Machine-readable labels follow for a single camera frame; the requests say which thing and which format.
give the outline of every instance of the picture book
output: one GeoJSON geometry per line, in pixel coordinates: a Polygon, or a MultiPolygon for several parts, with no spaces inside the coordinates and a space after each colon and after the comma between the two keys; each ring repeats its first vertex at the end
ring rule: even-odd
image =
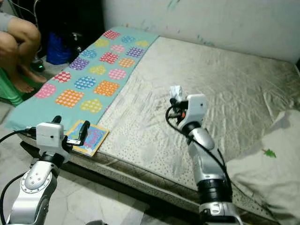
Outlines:
{"type": "MultiPolygon", "coordinates": [[[[75,123],[75,125],[67,132],[68,139],[78,138],[79,131],[83,123],[83,120],[79,120],[75,123]]],[[[92,157],[96,153],[104,139],[107,137],[108,133],[109,130],[91,124],[88,130],[88,136],[85,139],[83,146],[74,146],[73,150],[92,157]]]]}

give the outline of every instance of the colorful polka dot square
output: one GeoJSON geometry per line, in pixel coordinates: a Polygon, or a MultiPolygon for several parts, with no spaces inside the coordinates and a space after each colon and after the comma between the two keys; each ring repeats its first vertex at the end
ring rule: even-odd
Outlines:
{"type": "Polygon", "coordinates": [[[64,90],[55,100],[56,104],[73,108],[80,99],[84,96],[84,93],[75,90],[64,90]]]}
{"type": "Polygon", "coordinates": [[[142,48],[133,47],[126,53],[126,55],[138,58],[143,55],[144,51],[145,50],[142,48]]]}
{"type": "Polygon", "coordinates": [[[120,80],[126,76],[126,72],[123,69],[112,69],[109,71],[108,76],[113,80],[120,80]]]}
{"type": "Polygon", "coordinates": [[[111,50],[118,53],[122,53],[123,51],[125,51],[125,48],[123,45],[112,45],[111,50]]]}
{"type": "Polygon", "coordinates": [[[81,59],[79,57],[77,57],[71,64],[70,64],[70,68],[71,69],[75,69],[75,70],[83,70],[90,61],[81,59]]]}
{"type": "Polygon", "coordinates": [[[102,103],[97,98],[87,100],[80,105],[80,109],[89,110],[91,113],[98,113],[102,109],[102,103]]]}
{"type": "Polygon", "coordinates": [[[115,32],[115,31],[113,31],[113,30],[108,30],[108,31],[106,31],[103,35],[104,35],[104,37],[106,37],[106,38],[109,38],[109,39],[114,40],[114,39],[116,39],[118,36],[120,36],[120,33],[117,33],[117,32],[115,32]]]}
{"type": "Polygon", "coordinates": [[[113,96],[116,90],[120,87],[118,83],[102,81],[95,89],[94,93],[104,96],[113,96]]]}
{"type": "Polygon", "coordinates": [[[106,47],[109,45],[109,40],[106,39],[98,39],[97,41],[95,41],[95,46],[96,47],[106,47]]]}
{"type": "Polygon", "coordinates": [[[113,54],[111,52],[106,52],[99,60],[102,62],[108,62],[109,64],[113,64],[117,59],[118,55],[113,54]]]}
{"type": "Polygon", "coordinates": [[[137,46],[141,46],[141,47],[147,47],[149,45],[149,43],[147,41],[137,41],[135,43],[137,46]]]}
{"type": "Polygon", "coordinates": [[[93,59],[97,56],[97,53],[95,50],[86,49],[81,53],[82,56],[93,59]]]}
{"type": "Polygon", "coordinates": [[[70,72],[62,71],[59,74],[55,75],[52,80],[57,81],[59,83],[68,82],[71,79],[70,72]]]}
{"type": "Polygon", "coordinates": [[[53,84],[45,83],[34,96],[37,98],[47,98],[52,96],[55,91],[56,87],[53,84]]]}
{"type": "Polygon", "coordinates": [[[97,75],[102,75],[106,72],[106,69],[103,65],[100,65],[100,66],[97,66],[97,67],[91,67],[89,69],[89,71],[92,73],[92,74],[97,74],[97,75]]]}
{"type": "Polygon", "coordinates": [[[132,36],[124,36],[121,40],[123,43],[131,43],[135,41],[135,38],[132,36]]]}
{"type": "Polygon", "coordinates": [[[80,77],[77,81],[75,81],[75,87],[78,89],[87,89],[94,86],[96,83],[95,78],[90,76],[80,77]]]}
{"type": "Polygon", "coordinates": [[[133,59],[129,59],[129,58],[124,58],[119,61],[119,65],[124,68],[131,67],[134,64],[135,64],[135,61],[133,59]]]}

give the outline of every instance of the electrical cable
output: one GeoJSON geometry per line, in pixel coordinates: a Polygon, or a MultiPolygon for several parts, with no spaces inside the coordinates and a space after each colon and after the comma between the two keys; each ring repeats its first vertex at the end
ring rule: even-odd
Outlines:
{"type": "Polygon", "coordinates": [[[220,168],[222,169],[224,175],[225,175],[225,178],[226,178],[226,183],[227,183],[227,186],[229,188],[229,192],[230,192],[230,195],[232,196],[233,194],[233,189],[232,189],[232,185],[231,185],[231,182],[230,182],[230,178],[229,178],[229,175],[227,173],[227,169],[226,169],[226,166],[225,166],[225,163],[224,165],[221,164],[221,162],[207,149],[205,148],[203,145],[201,145],[198,141],[196,141],[194,138],[192,138],[191,136],[189,135],[186,135],[185,133],[183,133],[181,130],[179,130],[178,128],[176,128],[172,123],[170,123],[169,121],[169,112],[171,109],[175,108],[176,107],[176,104],[175,105],[172,105],[170,106],[167,111],[165,112],[165,120],[167,121],[167,123],[169,124],[170,127],[172,127],[174,130],[176,130],[177,132],[179,132],[180,134],[184,135],[186,138],[188,138],[190,141],[194,142],[195,144],[197,144],[200,148],[202,148],[210,157],[212,157],[216,163],[220,166],[220,168]]]}
{"type": "Polygon", "coordinates": [[[0,139],[0,143],[2,141],[4,141],[5,139],[7,139],[8,137],[12,136],[12,135],[15,135],[15,134],[19,134],[19,133],[27,133],[27,130],[17,130],[17,131],[14,131],[8,135],[5,135],[3,138],[0,139]]]}
{"type": "Polygon", "coordinates": [[[15,178],[13,178],[9,183],[7,183],[7,185],[3,188],[2,190],[2,193],[1,193],[1,197],[0,197],[0,217],[1,217],[1,223],[3,225],[6,224],[6,221],[5,221],[5,217],[4,217],[4,212],[3,212],[3,202],[4,202],[4,195],[5,195],[5,192],[6,190],[8,189],[8,187],[14,182],[16,181],[17,179],[21,178],[25,173],[22,173],[18,176],[16,176],[15,178]]]}
{"type": "MultiPolygon", "coordinates": [[[[36,13],[36,6],[37,6],[37,2],[39,2],[39,0],[35,0],[34,1],[34,4],[33,4],[33,14],[34,14],[34,18],[36,20],[36,26],[37,26],[37,29],[39,30],[38,28],[38,17],[37,17],[37,13],[36,13]]],[[[37,51],[37,54],[43,49],[42,46],[40,46],[39,50],[37,51]]]]}
{"type": "Polygon", "coordinates": [[[217,149],[217,151],[218,151],[218,153],[219,153],[219,156],[220,156],[220,157],[221,157],[221,159],[222,159],[223,165],[225,165],[225,160],[224,160],[224,158],[223,158],[223,155],[222,155],[222,153],[220,152],[220,150],[219,150],[219,149],[217,149]]]}
{"type": "Polygon", "coordinates": [[[12,0],[8,0],[8,1],[9,1],[11,4],[13,4],[13,5],[18,6],[19,8],[28,11],[29,13],[31,13],[31,14],[34,16],[34,14],[33,14],[30,10],[28,10],[28,9],[26,9],[26,8],[23,8],[22,6],[19,6],[18,4],[15,4],[12,0]]]}
{"type": "Polygon", "coordinates": [[[37,13],[36,13],[36,6],[37,6],[37,2],[39,0],[35,0],[34,4],[33,4],[33,14],[34,14],[34,18],[36,19],[36,26],[38,28],[38,17],[37,17],[37,13]]]}
{"type": "MultiPolygon", "coordinates": [[[[8,135],[5,135],[3,138],[1,138],[1,139],[0,139],[0,143],[1,143],[2,141],[4,141],[5,139],[9,138],[9,137],[12,136],[12,135],[19,134],[19,133],[26,133],[26,132],[27,132],[27,130],[17,130],[17,131],[14,131],[14,132],[12,132],[12,133],[10,133],[10,134],[8,134],[8,135]]],[[[4,201],[4,195],[5,195],[5,192],[6,192],[6,190],[8,189],[8,187],[9,187],[15,180],[17,180],[18,178],[22,177],[23,175],[24,175],[24,173],[23,173],[23,174],[20,174],[19,176],[15,177],[15,178],[13,178],[13,179],[12,179],[12,180],[4,187],[4,189],[3,189],[2,193],[1,193],[1,197],[0,197],[0,218],[1,218],[1,222],[2,222],[3,225],[6,224],[5,218],[4,218],[4,212],[3,212],[3,201],[4,201]]]]}
{"type": "Polygon", "coordinates": [[[24,19],[24,16],[19,7],[18,7],[18,12],[19,12],[20,16],[22,17],[22,19],[24,19]]]}

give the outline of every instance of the wrinkled bed sheet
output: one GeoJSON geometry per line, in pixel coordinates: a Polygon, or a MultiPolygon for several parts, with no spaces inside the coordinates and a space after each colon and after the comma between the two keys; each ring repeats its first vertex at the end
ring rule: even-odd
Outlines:
{"type": "MultiPolygon", "coordinates": [[[[111,132],[96,157],[112,156],[196,190],[185,138],[165,122],[172,85],[184,95],[207,96],[203,126],[226,161],[247,150],[281,110],[299,107],[293,64],[159,37],[100,120],[111,132]]],[[[265,216],[255,202],[235,198],[265,216]]]]}

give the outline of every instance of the person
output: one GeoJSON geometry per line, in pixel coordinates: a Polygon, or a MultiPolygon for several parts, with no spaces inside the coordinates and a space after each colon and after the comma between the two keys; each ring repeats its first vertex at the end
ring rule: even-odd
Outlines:
{"type": "Polygon", "coordinates": [[[20,73],[38,83],[45,77],[30,70],[39,46],[41,34],[36,26],[26,20],[6,14],[0,10],[0,68],[7,72],[10,81],[21,92],[32,92],[20,73]]]}

